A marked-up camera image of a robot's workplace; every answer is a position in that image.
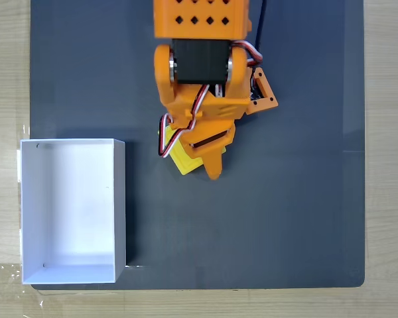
robotic arm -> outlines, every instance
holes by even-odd
[[[167,109],[159,123],[159,155],[172,156],[179,142],[186,158],[200,158],[213,180],[222,173],[234,121],[278,106],[257,67],[262,55],[244,40],[251,30],[248,13],[249,0],[154,0],[155,36],[172,39],[155,51],[155,78]]]

white cardboard box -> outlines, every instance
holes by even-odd
[[[113,283],[125,267],[125,144],[21,141],[23,284]]]

